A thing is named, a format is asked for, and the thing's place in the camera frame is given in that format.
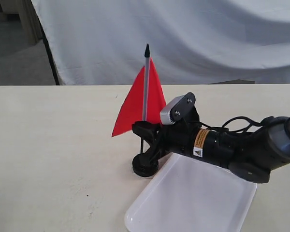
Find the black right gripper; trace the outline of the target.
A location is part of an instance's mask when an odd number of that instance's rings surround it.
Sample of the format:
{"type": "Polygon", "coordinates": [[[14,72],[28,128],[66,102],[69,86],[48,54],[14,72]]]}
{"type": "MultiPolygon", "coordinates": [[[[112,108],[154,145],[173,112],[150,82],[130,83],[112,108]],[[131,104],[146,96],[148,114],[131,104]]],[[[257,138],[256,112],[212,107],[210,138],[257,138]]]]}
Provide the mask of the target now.
{"type": "Polygon", "coordinates": [[[234,154],[234,146],[228,137],[220,129],[204,125],[197,110],[195,114],[161,128],[159,124],[136,121],[132,132],[146,142],[153,142],[157,136],[157,142],[140,154],[142,166],[152,166],[172,152],[228,169],[234,154]]]}

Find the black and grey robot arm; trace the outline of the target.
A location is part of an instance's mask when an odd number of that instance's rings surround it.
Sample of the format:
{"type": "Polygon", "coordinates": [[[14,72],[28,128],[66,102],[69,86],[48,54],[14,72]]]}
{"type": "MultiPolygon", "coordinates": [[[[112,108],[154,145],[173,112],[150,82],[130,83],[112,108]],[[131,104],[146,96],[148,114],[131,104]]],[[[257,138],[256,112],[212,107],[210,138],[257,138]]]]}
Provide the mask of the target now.
{"type": "Polygon", "coordinates": [[[247,127],[235,131],[210,127],[200,121],[196,108],[171,125],[137,121],[132,131],[149,149],[134,157],[133,171],[141,177],[153,176],[161,158],[177,153],[252,183],[268,183],[271,171],[290,164],[290,117],[270,116],[261,122],[248,118],[247,122],[247,127]]]}

